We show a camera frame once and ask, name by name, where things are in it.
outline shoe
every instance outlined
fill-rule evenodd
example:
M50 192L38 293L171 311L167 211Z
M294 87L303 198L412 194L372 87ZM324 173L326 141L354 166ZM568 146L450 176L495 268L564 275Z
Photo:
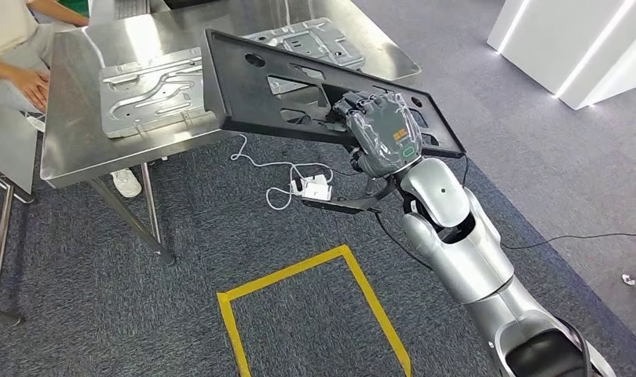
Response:
M31 123L31 125L32 125L32 126L33 126L36 130L39 130L39 131L40 131L40 132L42 132L42 133L45 133L45 132L46 132L46 123L45 123L45 122L43 122L42 120L38 120L38 119L34 118L33 116L28 115L28 116L27 116L27 121L28 121L29 123Z
M121 169L110 173L115 187L125 198L133 198L142 192L142 186L130 169Z

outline white cable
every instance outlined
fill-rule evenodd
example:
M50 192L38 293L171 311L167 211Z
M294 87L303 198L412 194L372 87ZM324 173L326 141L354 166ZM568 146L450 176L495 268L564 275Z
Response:
M334 172L332 171L332 168L325 165L324 163L291 163L288 161L279 161L276 163L256 163L254 161L254 159L252 159L249 155L245 155L242 152L244 151L244 147L247 146L247 142L249 141L247 139L246 136L241 135L241 137L244 138L244 143L242 144L242 146L239 148L239 152L230 155L230 160L231 161L236 161L239 157L245 157L247 158L251 164L253 164L253 166L255 167L273 167L273 166L278 166L278 165L288 165L289 167L291 167L289 169L289 173L290 173L290 180L288 182L288 186L291 185L291 182L293 181L293 170L295 171L295 173L297 173L299 175L299 177L302 180L305 180L306 178L302 175L302 173L299 172L298 167L325 167L330 171L330 177L327 179L327 183L329 184L330 182L332 182L332 178L334 178ZM284 204L282 207L274 207L274 205L272 204L272 202L269 200L269 193L271 191L278 191L278 192L282 192L284 194L288 195L288 201L286 202L286 204ZM270 187L267 189L267 191L265 192L265 199L267 200L267 204L270 206L270 208L272 208L273 210L285 210L286 208L288 208L288 206L291 205L291 201L293 199L293 193L290 191L286 191L283 190L281 188L278 187Z

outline yellow tape rectangle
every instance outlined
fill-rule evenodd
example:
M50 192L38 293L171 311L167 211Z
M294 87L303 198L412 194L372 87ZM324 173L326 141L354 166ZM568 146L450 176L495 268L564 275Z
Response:
M411 376L411 358L408 356L408 353L406 352L404 345L401 343L401 340L399 340L397 332L394 331L392 324L389 322L389 319L385 314L385 310L382 308L380 302L376 298L374 290L371 289L371 285L369 285L369 282L364 276L362 269L357 264L355 256L346 245L341 245L332 250L325 251L322 254L318 254L314 257L305 259L304 261L286 267L285 269L281 269L275 273L270 273L269 275L263 276L260 279L253 280L237 288L233 288L230 291L217 293L218 305L221 308L221 316L223 317L225 329L228 332L228 336L230 337L232 352L235 354L237 368L239 369L239 375L241 375L242 377L250 377L251 373L249 371L247 357L244 354L242 340L239 337L239 332L237 332L235 316L232 313L230 302L236 298L248 295L253 291L257 291L258 289L262 289L271 284L274 284L289 276L296 275L298 273L301 273L302 271L306 271L307 269L311 269L322 263L329 262L330 260L337 257L343 257L345 259L350 272L353 274L355 281L360 286L360 289L364 294L364 298L367 300L367 303L369 304L371 311L376 317L378 324L383 330L387 341L392 346L394 354L397 356L397 360L404 370L404 374L407 377Z

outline table leg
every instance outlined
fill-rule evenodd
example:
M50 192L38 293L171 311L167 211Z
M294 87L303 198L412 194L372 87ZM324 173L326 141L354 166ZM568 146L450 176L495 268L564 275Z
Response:
M140 165L142 169L142 184L144 186L144 198L147 200L149 210L149 221L152 224L152 235L161 243L161 232L159 231L159 219L156 217L156 205L154 204L154 193L152 192L152 180L149 179L149 168L147 163Z
M11 185L6 186L4 205L2 208L2 217L0 220L0 280L2 274L2 266L4 261L5 243L8 237L8 227L10 223L10 212L13 209L13 194L15 188ZM22 322L22 316L14 316L0 310L0 323L15 326Z
M29 204L34 201L34 197L27 194L20 186L13 183L13 181L9 180L6 176L0 173L0 186L2 189L6 189L8 186L12 186L14 188L13 195L22 203Z
M115 194L100 178L89 180L90 185L98 191L105 203L126 221L133 231L156 253L161 255L161 259L167 265L174 264L175 257L144 227L137 217L122 203L122 200Z

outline person's hand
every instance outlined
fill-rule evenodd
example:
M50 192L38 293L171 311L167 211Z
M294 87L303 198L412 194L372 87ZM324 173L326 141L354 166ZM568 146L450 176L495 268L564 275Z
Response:
M40 112L46 112L49 76L31 69L16 69L9 77L10 82Z

